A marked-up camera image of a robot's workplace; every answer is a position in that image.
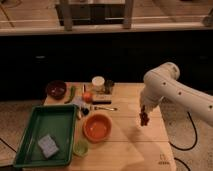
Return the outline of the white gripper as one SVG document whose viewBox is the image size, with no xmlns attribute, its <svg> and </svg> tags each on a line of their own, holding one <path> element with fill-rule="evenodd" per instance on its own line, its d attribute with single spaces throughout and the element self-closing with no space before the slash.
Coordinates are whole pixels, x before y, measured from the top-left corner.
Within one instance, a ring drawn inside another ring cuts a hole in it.
<svg viewBox="0 0 213 171">
<path fill-rule="evenodd" d="M 145 113 L 152 112 L 161 102 L 162 96 L 149 88 L 144 88 L 140 93 L 140 108 Z"/>
</svg>

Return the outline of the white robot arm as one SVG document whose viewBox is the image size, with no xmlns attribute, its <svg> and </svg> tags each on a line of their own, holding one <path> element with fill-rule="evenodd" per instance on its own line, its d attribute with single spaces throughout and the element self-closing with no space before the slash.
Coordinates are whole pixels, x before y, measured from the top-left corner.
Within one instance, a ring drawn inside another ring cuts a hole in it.
<svg viewBox="0 0 213 171">
<path fill-rule="evenodd" d="M 180 70 L 172 62 L 149 70 L 143 77 L 145 87 L 140 93 L 140 108 L 150 113 L 163 98 L 167 98 L 213 127 L 213 95 L 178 82 L 179 76 Z"/>
</svg>

